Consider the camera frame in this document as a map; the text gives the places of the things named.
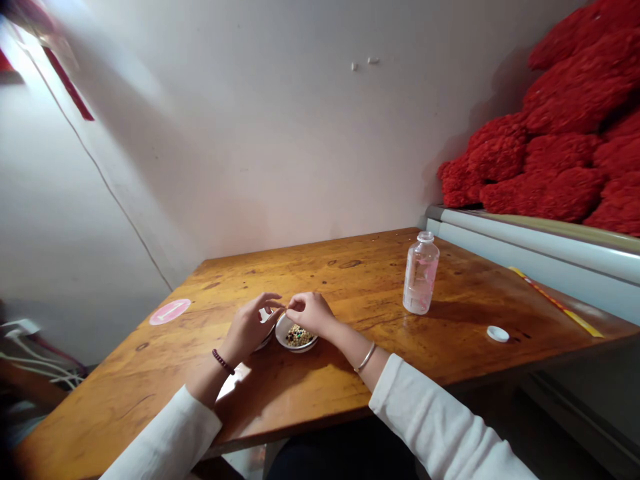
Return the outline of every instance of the person's lap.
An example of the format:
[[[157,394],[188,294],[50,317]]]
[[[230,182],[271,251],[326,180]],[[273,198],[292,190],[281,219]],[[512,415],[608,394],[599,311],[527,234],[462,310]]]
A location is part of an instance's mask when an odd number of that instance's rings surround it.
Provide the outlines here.
[[[280,450],[267,480],[417,480],[415,458],[377,417],[291,438]]]

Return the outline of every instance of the red yarn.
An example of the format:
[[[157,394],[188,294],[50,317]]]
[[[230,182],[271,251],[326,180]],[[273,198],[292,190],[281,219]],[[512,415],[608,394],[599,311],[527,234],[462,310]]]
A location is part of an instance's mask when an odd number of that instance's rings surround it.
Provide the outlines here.
[[[529,56],[529,68],[548,70],[593,45],[604,35],[640,27],[637,0],[599,0],[558,23]]]
[[[469,139],[467,152],[472,152],[487,140],[498,137],[514,137],[522,143],[527,141],[527,130],[522,124],[524,116],[521,113],[505,115],[487,122]]]
[[[602,140],[596,135],[579,133],[536,137],[527,145],[524,170],[562,171],[573,167],[590,167],[593,152],[600,144]]]
[[[547,188],[537,216],[566,222],[587,218],[600,202],[605,176],[595,169],[572,168],[560,172]]]
[[[480,200],[484,208],[490,213],[503,213],[517,215],[518,208],[515,202],[520,191],[524,175],[518,175],[500,183],[485,185],[480,190]]]
[[[583,223],[640,237],[640,172],[610,181],[602,196],[602,203]]]
[[[556,65],[527,91],[529,134],[590,133],[640,85],[640,29],[612,33]]]
[[[484,180],[508,180],[522,172],[526,150],[515,137],[487,140],[469,153],[469,170]]]
[[[442,192],[445,205],[451,208],[466,207],[480,202],[480,177],[469,170],[467,154],[447,162],[438,170],[442,179]]]
[[[602,144],[593,154],[593,166],[612,179],[640,171],[640,137],[618,137]]]
[[[602,136],[608,141],[619,137],[640,137],[640,109],[616,122]]]
[[[538,217],[540,202],[542,202],[549,184],[557,175],[558,172],[554,170],[534,171],[521,175],[520,192],[515,199],[518,214]]]

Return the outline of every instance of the round sticker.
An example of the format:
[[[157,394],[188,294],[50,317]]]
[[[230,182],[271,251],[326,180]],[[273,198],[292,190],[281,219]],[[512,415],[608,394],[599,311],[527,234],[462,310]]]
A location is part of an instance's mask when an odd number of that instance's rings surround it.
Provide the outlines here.
[[[158,308],[149,319],[152,325],[162,325],[182,315],[190,306],[191,300],[174,300],[162,308]]]

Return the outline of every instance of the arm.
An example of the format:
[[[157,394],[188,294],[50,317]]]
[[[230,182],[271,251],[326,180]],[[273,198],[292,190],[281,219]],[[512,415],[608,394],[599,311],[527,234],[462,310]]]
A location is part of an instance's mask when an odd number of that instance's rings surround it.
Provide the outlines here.
[[[236,313],[218,349],[231,368],[247,358],[267,336],[282,307],[275,293],[263,293]],[[262,323],[259,310],[272,313]],[[187,384],[131,442],[101,477],[116,479],[184,479],[222,428],[212,411],[229,373],[213,356],[193,372]]]
[[[336,320],[320,294],[298,294],[289,308],[289,318],[333,343],[354,368],[360,366],[371,342]],[[376,347],[360,376],[373,392],[371,410],[434,480],[535,478],[482,418],[397,355]]]

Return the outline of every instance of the silver bangle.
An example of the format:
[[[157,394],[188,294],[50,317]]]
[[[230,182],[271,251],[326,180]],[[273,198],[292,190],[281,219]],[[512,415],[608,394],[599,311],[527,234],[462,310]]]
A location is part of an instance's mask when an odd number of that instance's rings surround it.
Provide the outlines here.
[[[365,367],[365,365],[367,364],[367,362],[369,361],[369,359],[373,355],[373,351],[374,350],[375,350],[375,342],[371,342],[371,348],[369,349],[369,353],[367,354],[365,359],[362,360],[362,363],[360,364],[360,366],[358,368],[356,368],[356,369],[353,369],[356,373],[360,373],[360,370],[362,370]]]

